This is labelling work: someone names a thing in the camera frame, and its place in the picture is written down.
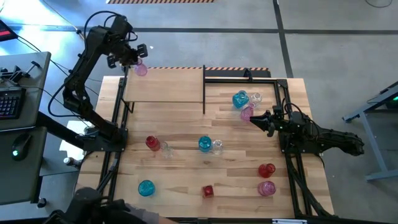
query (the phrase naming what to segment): wooden plank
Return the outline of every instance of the wooden plank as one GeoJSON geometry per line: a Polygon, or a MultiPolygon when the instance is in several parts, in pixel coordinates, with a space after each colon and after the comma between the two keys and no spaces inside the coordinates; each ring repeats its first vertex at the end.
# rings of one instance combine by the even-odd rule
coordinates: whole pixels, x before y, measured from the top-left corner
{"type": "Polygon", "coordinates": [[[202,69],[148,69],[140,77],[130,69],[124,99],[133,102],[202,102],[202,69]]]}
{"type": "MultiPolygon", "coordinates": [[[[112,114],[109,101],[116,96],[117,81],[114,77],[104,78],[97,104],[101,116],[112,114]]],[[[288,83],[292,102],[311,115],[304,81],[295,78],[288,79],[288,83]]],[[[255,114],[263,114],[275,104],[273,86],[253,84],[207,84],[206,114],[201,113],[201,103],[136,103],[127,121],[128,146],[122,154],[115,198],[165,217],[293,218],[286,163],[278,138],[268,138],[251,123],[240,120],[240,111],[231,103],[232,95],[239,90],[262,93],[263,102],[255,114]],[[205,134],[223,140],[224,153],[216,156],[197,150],[198,138],[205,134]],[[167,141],[175,149],[173,158],[164,159],[160,152],[148,150],[148,135],[167,141]],[[265,179],[257,175],[257,167],[270,162],[277,171],[268,180],[276,184],[277,192],[260,197],[257,185],[265,179]],[[137,191],[139,182],[146,179],[156,186],[151,197],[141,197],[137,191]],[[203,199],[201,187],[210,184],[215,197],[203,199]]],[[[87,158],[78,188],[97,186],[102,161],[100,152],[87,158]]],[[[321,161],[303,154],[303,163],[308,188],[333,213],[321,161]]],[[[297,188],[304,211],[302,193],[297,188]]]]}

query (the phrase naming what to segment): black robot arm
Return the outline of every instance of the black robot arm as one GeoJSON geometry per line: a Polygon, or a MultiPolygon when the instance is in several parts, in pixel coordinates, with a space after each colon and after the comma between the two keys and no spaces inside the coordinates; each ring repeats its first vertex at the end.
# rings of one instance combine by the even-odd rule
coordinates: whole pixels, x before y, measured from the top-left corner
{"type": "Polygon", "coordinates": [[[353,156],[364,154],[361,138],[353,133],[321,128],[301,111],[292,112],[287,120],[284,119],[280,107],[274,106],[273,110],[274,114],[267,110],[261,116],[250,117],[250,122],[263,131],[268,131],[268,137],[273,136],[274,131],[278,131],[283,137],[288,138],[294,147],[286,147],[286,150],[319,154],[329,148],[338,147],[353,156]]]}
{"type": "Polygon", "coordinates": [[[116,124],[103,119],[93,110],[85,82],[101,55],[108,56],[110,68],[114,68],[116,62],[123,67],[135,65],[139,63],[139,57],[147,56],[145,44],[139,45],[137,50],[129,46],[126,37],[130,33],[132,26],[124,16],[116,16],[111,27],[97,26],[90,29],[85,40],[86,48],[78,55],[79,60],[63,84],[64,107],[94,124],[98,134],[111,142],[119,141],[122,135],[116,124]]]}

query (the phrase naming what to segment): concrete floor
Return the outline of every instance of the concrete floor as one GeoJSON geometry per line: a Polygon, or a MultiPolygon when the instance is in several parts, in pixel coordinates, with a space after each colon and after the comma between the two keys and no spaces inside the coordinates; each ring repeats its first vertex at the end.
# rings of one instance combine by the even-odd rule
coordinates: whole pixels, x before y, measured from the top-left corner
{"type": "MultiPolygon", "coordinates": [[[[40,24],[69,26],[38,1],[24,2],[34,9],[28,16],[15,9],[23,0],[7,1],[0,18],[8,24],[40,24]]],[[[127,15],[134,27],[182,28],[261,28],[276,29],[272,0],[216,0],[214,4],[129,4],[106,5],[99,0],[47,0],[75,26],[83,26],[86,18],[99,10],[127,15]]],[[[394,14],[398,4],[385,9],[368,6],[363,0],[279,0],[285,29],[398,29],[394,14]]],[[[102,24],[99,16],[91,26],[102,24]]],[[[52,59],[71,68],[83,42],[73,32],[43,32],[38,26],[24,26],[19,35],[42,51],[50,51],[52,59]]],[[[344,218],[398,223],[398,179],[367,183],[366,174],[379,171],[362,124],[345,124],[341,117],[361,106],[378,91],[397,81],[396,55],[398,35],[286,35],[287,47],[295,78],[304,78],[314,120],[323,127],[352,131],[365,142],[365,155],[352,157],[338,149],[325,153],[325,171],[335,213],[344,218]]],[[[208,33],[141,33],[137,44],[152,46],[145,61],[148,66],[269,67],[273,77],[286,77],[278,34],[208,34],[208,33]]],[[[22,54],[31,49],[17,40],[0,43],[0,55],[22,54]]],[[[120,75],[107,67],[105,58],[95,67],[90,78],[120,75]]],[[[64,74],[50,66],[45,89],[55,92],[64,74]]],[[[99,91],[100,83],[87,85],[99,91]]],[[[96,95],[90,93],[96,103],[96,95]]],[[[49,96],[44,95],[40,109],[47,113],[49,96]]],[[[67,112],[61,105],[54,110],[67,112]]],[[[55,118],[66,125],[67,119],[55,118]]],[[[60,141],[49,136],[45,148],[46,163],[41,173],[70,172],[63,166],[60,141]]],[[[389,167],[397,167],[398,153],[385,152],[389,167]]],[[[42,196],[49,205],[40,210],[35,205],[19,203],[0,207],[0,220],[45,217],[56,208],[65,209],[72,196],[77,173],[48,176],[42,196]]]]}

